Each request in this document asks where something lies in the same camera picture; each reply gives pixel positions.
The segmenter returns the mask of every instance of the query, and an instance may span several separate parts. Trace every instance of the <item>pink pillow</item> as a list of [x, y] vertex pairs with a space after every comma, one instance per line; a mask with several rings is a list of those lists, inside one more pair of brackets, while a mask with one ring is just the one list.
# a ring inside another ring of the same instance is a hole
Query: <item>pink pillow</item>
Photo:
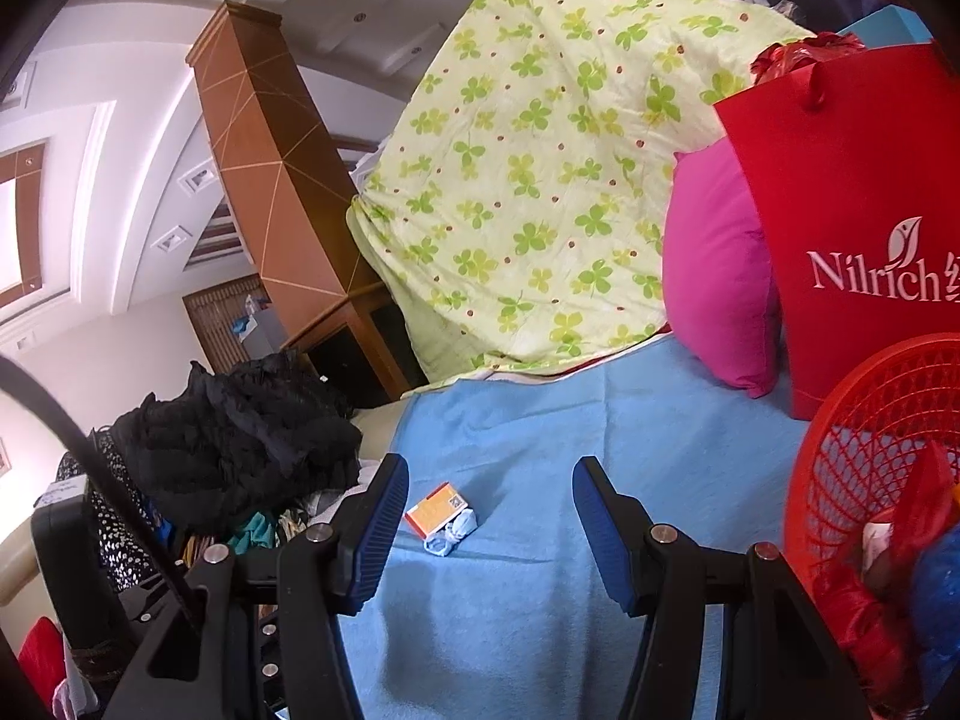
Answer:
[[714, 376], [760, 397], [776, 384], [779, 300], [757, 207], [729, 139], [677, 157], [666, 319]]

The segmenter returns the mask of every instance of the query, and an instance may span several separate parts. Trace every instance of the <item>wooden column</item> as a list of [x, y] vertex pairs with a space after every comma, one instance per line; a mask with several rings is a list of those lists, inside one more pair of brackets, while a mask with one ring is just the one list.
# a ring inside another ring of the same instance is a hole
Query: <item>wooden column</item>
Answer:
[[370, 317], [390, 295], [347, 229], [356, 189], [280, 16], [225, 1], [186, 61], [224, 191], [292, 345], [349, 328], [384, 389], [400, 396], [409, 384]]

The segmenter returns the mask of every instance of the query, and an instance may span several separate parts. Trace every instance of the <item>blue sheet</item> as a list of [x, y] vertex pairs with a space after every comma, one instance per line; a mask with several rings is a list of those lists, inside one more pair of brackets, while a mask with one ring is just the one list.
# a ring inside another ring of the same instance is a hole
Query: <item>blue sheet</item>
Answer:
[[[616, 717], [642, 620], [603, 590], [570, 476], [596, 455], [654, 521], [704, 545], [781, 540], [805, 422], [787, 381], [760, 400], [666, 337], [549, 385], [459, 381], [420, 395], [394, 450], [410, 502], [450, 481], [479, 529], [449, 557], [400, 526], [376, 597], [343, 621], [366, 717]], [[712, 718], [720, 610], [707, 617], [698, 720]]]

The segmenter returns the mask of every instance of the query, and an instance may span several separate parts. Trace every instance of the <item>red shopping bag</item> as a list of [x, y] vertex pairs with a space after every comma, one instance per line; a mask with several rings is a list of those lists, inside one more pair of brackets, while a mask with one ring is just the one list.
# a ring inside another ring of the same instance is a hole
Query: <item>red shopping bag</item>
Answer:
[[891, 343], [960, 331], [960, 79], [936, 47], [808, 65], [716, 109], [770, 247], [796, 418]]

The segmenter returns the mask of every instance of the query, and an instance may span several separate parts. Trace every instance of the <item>basket rim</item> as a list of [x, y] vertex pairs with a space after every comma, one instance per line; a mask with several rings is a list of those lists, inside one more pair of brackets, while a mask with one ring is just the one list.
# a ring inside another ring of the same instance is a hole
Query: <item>basket rim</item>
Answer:
[[803, 584], [806, 592], [813, 597], [813, 557], [806, 549], [806, 493], [813, 474], [813, 463], [823, 443], [827, 429], [832, 426], [837, 407], [861, 383], [869, 373], [882, 365], [889, 365], [897, 358], [914, 356], [925, 350], [933, 351], [945, 346], [960, 347], [960, 333], [929, 333], [925, 336], [906, 338], [905, 341], [880, 349], [855, 367], [840, 380], [830, 394], [820, 404], [817, 413], [810, 421], [803, 436], [790, 483], [787, 486], [786, 506], [784, 508], [784, 557]]

